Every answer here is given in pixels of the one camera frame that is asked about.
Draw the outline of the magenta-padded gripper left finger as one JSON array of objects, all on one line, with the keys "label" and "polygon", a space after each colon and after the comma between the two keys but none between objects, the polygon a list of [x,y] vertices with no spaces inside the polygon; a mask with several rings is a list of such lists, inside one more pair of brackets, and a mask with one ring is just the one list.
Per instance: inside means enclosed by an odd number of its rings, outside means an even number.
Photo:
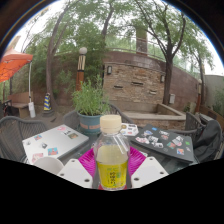
[{"label": "magenta-padded gripper left finger", "polygon": [[78,186],[91,188],[96,172],[96,163],[92,149],[79,159],[70,159],[58,173],[58,176]]}]

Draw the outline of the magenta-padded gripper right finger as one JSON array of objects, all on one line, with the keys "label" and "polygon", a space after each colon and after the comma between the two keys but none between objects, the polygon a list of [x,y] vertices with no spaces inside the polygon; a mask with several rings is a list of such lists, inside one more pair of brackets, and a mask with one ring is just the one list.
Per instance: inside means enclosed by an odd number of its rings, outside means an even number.
[{"label": "magenta-padded gripper right finger", "polygon": [[146,157],[133,147],[130,148],[128,171],[133,188],[143,187],[168,175],[155,157]]}]

